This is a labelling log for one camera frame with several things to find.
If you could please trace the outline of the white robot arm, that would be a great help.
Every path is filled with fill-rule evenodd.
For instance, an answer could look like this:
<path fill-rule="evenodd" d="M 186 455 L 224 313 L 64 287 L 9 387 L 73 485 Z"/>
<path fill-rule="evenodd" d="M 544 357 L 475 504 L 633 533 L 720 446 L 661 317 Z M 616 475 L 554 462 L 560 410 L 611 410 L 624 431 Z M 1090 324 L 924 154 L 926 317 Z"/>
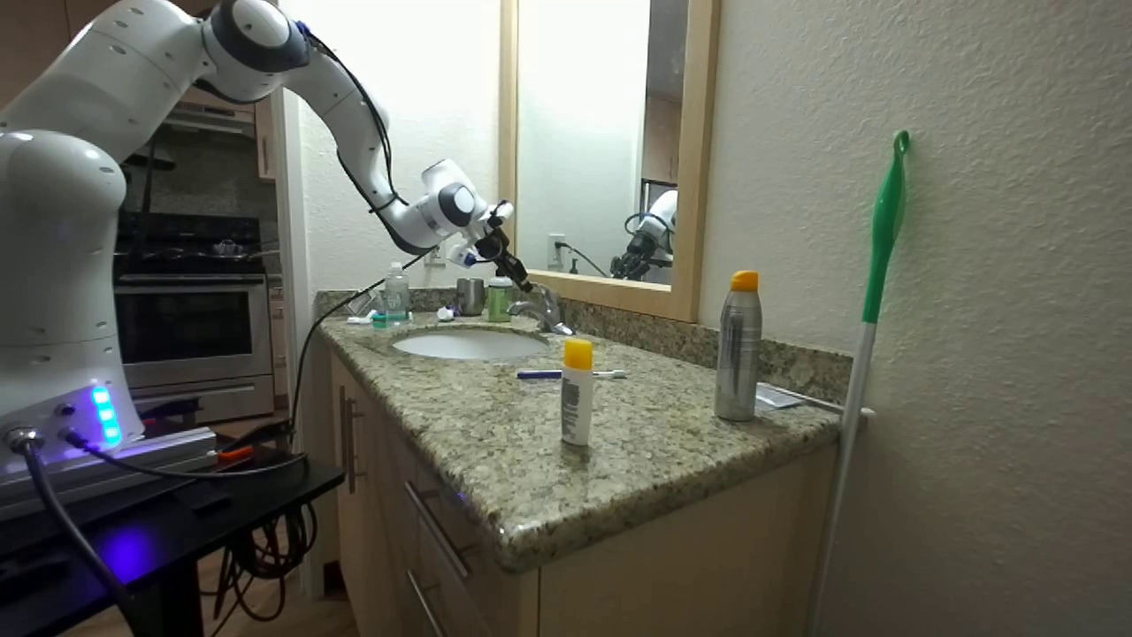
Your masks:
<path fill-rule="evenodd" d="M 4 105 L 4 420 L 73 389 L 107 389 L 117 437 L 140 437 L 117 350 L 110 247 L 128 202 L 124 162 L 169 127 L 192 89 L 227 102 L 278 94 L 303 100 L 400 251 L 424 255 L 463 239 L 499 275 L 525 275 L 502 234 L 502 209 L 455 168 L 429 168 L 418 202 L 396 195 L 386 113 L 348 68 L 271 0 L 219 0 L 203 16 L 173 0 L 113 0 Z"/>

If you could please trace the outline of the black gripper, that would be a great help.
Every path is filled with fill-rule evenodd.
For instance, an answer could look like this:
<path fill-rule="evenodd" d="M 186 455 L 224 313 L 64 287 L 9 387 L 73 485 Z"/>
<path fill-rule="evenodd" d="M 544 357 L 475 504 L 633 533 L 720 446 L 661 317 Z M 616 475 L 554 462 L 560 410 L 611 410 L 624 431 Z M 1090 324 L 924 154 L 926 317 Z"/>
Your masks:
<path fill-rule="evenodd" d="M 508 234 L 502 232 L 508 212 L 508 202 L 496 202 L 475 220 L 475 251 L 490 261 L 496 273 L 507 275 L 515 290 L 531 295 L 535 282 L 525 275 L 525 265 L 508 251 Z"/>

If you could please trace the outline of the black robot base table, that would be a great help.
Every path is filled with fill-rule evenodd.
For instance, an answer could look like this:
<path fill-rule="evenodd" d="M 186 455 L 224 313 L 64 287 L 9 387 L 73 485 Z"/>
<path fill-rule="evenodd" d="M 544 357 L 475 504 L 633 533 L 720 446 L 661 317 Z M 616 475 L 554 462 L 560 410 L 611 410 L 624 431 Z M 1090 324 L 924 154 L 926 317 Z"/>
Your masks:
<path fill-rule="evenodd" d="M 199 558 L 332 491 L 324 462 L 183 490 L 132 490 L 73 508 L 73 521 L 128 588 L 133 637 L 201 637 Z M 0 637 L 58 637 L 113 606 L 44 511 L 0 523 Z"/>

